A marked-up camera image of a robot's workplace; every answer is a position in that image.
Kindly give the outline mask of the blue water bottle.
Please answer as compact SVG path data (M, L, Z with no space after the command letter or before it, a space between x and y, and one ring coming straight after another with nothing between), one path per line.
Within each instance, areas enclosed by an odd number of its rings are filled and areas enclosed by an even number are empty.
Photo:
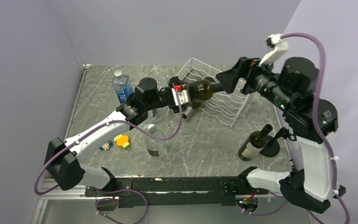
M123 104L133 93L129 76L125 75L121 70L114 72L112 85L120 104Z

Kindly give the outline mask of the dark olive wine bottle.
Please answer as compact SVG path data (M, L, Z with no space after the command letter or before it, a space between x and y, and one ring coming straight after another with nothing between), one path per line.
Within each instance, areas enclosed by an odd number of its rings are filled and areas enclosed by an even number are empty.
M198 109L203 103L195 102L186 107L186 110L182 113L182 119L187 119L193 110Z

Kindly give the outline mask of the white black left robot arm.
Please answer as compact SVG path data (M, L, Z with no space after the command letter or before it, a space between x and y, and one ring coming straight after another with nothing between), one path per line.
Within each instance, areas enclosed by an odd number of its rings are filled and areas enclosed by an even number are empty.
M86 131L61 140L54 137L47 147L43 171L56 181L56 188L70 190L77 185L97 188L103 196L115 190L116 178L106 168L94 168L83 164L93 149L102 146L114 137L139 127L148 112L169 107L174 113L181 113L184 105L191 102L188 82L172 77L167 87L157 88L153 78L143 78L133 93L110 115Z

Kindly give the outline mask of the black microphone stand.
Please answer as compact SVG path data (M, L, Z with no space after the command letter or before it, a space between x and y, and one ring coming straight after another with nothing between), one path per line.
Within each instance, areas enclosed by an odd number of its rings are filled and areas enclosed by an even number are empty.
M280 145L278 143L279 138L287 139L290 141L297 141L297 138L294 134L291 134L289 130L285 127L281 127L274 137L268 135L268 143L267 145L260 151L260 154L265 157L275 157L280 152Z

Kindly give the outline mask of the green labelled wine bottle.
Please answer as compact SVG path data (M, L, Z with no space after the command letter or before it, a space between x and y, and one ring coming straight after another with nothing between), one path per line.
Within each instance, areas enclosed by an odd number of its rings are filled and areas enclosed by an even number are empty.
M273 130L271 124L266 124L260 131L253 131L238 150L238 156L243 161L250 161L268 144L268 135Z

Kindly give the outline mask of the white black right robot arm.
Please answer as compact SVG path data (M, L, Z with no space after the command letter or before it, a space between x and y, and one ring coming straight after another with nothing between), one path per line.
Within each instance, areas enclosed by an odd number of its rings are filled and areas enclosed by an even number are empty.
M258 58L241 57L233 68L218 73L216 79L226 93L232 93L240 78L245 80L241 93L259 93L282 111L285 122L300 144L303 168L290 172L266 171L251 166L239 174L239 189L250 194L255 189L280 193L291 204L316 213L330 207L334 189L342 196L344 186L333 183L332 157L323 140L335 137L338 120L335 106L318 101L317 118L312 118L319 70L304 57L291 57L281 73L259 65Z

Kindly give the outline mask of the small clear silver-cap bottle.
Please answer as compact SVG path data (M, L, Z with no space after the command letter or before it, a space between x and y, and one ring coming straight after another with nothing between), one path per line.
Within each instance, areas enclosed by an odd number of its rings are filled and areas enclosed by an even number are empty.
M146 122L152 122L157 118L157 110L152 109L148 111Z

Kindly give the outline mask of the orange green toy block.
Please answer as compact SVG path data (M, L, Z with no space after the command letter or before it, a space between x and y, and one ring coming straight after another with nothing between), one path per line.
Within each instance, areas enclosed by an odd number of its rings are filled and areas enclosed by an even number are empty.
M128 150L129 147L131 146L131 140L129 136L123 134L117 135L114 138L114 142L119 148L124 150Z

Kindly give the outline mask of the clear silver cap bottle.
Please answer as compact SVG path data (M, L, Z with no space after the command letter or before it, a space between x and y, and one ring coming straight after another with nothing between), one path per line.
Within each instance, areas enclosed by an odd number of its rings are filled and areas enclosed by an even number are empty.
M166 136L164 133L155 125L149 124L147 126L147 132L155 137L165 138ZM150 136L146 136L146 149L148 154L151 157L163 157L167 154L167 141L166 140L158 140L152 138Z

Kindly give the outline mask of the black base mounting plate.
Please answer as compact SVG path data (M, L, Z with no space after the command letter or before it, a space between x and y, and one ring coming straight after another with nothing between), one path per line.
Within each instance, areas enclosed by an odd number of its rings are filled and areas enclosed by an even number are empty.
M264 196L265 189L254 189L237 176L210 177L132 177L117 178L114 187L102 193L87 186L86 197L118 197L119 208L147 203L156 205L220 204L235 206L236 200Z

